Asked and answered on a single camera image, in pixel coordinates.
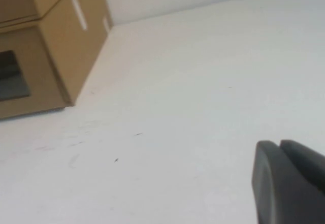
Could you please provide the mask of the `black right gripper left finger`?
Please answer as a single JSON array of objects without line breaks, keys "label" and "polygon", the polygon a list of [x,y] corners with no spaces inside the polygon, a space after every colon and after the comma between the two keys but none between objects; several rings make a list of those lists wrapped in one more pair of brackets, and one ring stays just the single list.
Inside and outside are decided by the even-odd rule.
[{"label": "black right gripper left finger", "polygon": [[293,140],[256,144],[258,223],[324,223],[324,155]]}]

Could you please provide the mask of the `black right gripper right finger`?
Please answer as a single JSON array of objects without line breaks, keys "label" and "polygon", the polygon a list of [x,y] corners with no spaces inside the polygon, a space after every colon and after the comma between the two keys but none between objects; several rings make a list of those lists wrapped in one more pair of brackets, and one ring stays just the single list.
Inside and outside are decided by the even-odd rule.
[{"label": "black right gripper right finger", "polygon": [[324,196],[324,155],[293,140],[279,145],[279,192],[285,196]]}]

